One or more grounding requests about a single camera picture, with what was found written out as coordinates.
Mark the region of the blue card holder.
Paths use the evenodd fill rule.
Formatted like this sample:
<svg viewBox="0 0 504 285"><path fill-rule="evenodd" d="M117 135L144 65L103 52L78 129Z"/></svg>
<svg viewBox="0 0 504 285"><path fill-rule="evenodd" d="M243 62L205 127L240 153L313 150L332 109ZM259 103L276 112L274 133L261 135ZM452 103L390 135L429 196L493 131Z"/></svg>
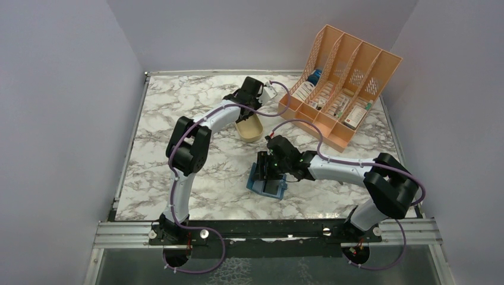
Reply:
<svg viewBox="0 0 504 285"><path fill-rule="evenodd" d="M286 174L280 175L279 179L268 179L265 181L259 181L259 180L254 180L255 168L256 168L256 163L253 163L251 170L250 170L248 180L247 180L246 188L249 189L250 191L258 194L258 195L264 196L263 194L261 194L261 191L262 191L262 187L263 187L263 184L265 181L280 181L283 193L282 193L281 198L277 199L277 200L282 200L283 196L284 196L284 192L288 188L287 181L286 181Z"/></svg>

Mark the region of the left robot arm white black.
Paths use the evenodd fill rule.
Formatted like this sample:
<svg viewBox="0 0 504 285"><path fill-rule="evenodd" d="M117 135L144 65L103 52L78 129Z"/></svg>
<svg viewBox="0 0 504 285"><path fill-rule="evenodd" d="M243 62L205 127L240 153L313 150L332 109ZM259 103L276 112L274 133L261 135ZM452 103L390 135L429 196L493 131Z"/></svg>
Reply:
<svg viewBox="0 0 504 285"><path fill-rule="evenodd" d="M168 204L159 218L165 237L174 244L184 241L189 218L188 202L195 175L206 163L212 135L235 122L248 119L269 100L267 84L246 77L242 86L225 96L198 118L180 117L166 148L172 170Z"/></svg>

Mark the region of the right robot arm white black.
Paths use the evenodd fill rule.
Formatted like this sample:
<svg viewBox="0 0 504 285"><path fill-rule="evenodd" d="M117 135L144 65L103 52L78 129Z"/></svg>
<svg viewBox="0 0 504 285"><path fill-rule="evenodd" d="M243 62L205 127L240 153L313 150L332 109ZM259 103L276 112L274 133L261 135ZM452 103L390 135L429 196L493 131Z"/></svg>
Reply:
<svg viewBox="0 0 504 285"><path fill-rule="evenodd" d="M370 198L346 218L339 236L356 242L375 224L388 218L403 219L419 189L403 165L388 153L374 159L350 160L324 156L319 150L299 151L281 136L266 137L267 149L257 153L251 183L282 183L285 175L296 180L350 183L367 190Z"/></svg>

